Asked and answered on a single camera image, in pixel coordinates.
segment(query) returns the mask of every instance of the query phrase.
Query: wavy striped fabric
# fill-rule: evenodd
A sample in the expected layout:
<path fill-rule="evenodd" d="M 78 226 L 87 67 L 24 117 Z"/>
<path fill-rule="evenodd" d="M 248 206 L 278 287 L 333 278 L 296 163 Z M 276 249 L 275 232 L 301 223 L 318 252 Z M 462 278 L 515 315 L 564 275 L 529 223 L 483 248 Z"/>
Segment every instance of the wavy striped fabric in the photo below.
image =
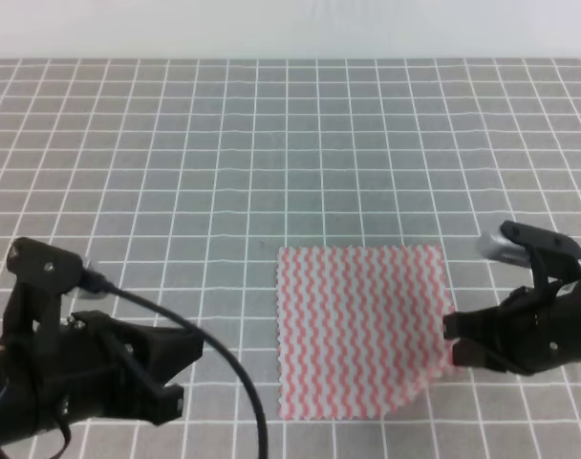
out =
<path fill-rule="evenodd" d="M 451 368 L 440 247 L 278 252 L 280 415 L 378 417 Z"/>

